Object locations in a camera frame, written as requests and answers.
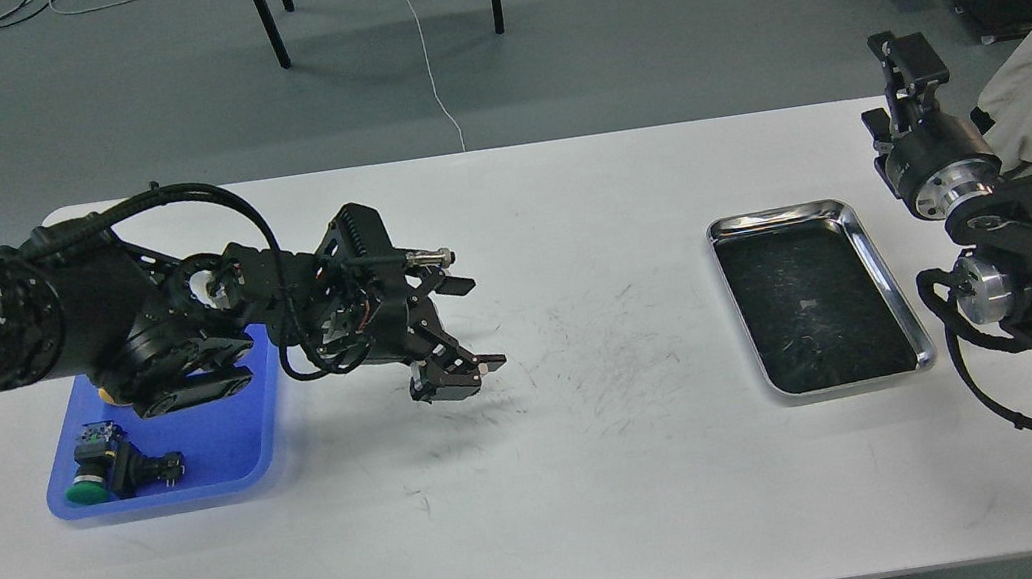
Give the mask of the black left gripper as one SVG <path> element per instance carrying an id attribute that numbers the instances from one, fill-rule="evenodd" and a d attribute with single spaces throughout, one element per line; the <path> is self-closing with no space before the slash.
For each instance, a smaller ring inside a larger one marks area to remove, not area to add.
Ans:
<path id="1" fill-rule="evenodd" d="M 430 295 L 462 297 L 477 286 L 450 274 L 451 248 L 396 247 L 379 211 L 354 202 L 321 242 L 313 286 L 326 372 L 401 362 L 411 399 L 431 404 L 476 395 L 507 364 L 503 353 L 467 351 L 437 320 Z"/>

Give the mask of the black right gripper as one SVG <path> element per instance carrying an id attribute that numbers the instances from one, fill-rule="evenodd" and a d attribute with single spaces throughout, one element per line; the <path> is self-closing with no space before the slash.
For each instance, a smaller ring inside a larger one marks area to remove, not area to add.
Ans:
<path id="1" fill-rule="evenodd" d="M 886 73 L 886 109 L 861 112 L 874 165 L 896 199 L 921 220 L 944 220 L 957 205 L 991 194 L 1001 160 L 963 118 L 940 114 L 937 88 L 950 69 L 922 32 L 879 32 L 866 46 Z"/>

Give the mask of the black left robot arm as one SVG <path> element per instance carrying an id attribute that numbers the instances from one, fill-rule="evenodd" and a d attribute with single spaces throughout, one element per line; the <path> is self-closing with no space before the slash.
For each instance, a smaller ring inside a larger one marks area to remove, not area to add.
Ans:
<path id="1" fill-rule="evenodd" d="M 115 233 L 151 210 L 216 205 L 247 218 L 264 247 L 168 255 Z M 207 183 L 149 189 L 111 208 L 40 226 L 0 247 L 0 391 L 82 375 L 144 418 L 236 394 L 253 323 L 297 381 L 363 365 L 411 369 L 417 401 L 459 401 L 506 364 L 445 332 L 433 295 L 474 286 L 450 249 L 401 249 L 379 212 L 347 203 L 312 253 L 281 249 L 261 213 Z"/>

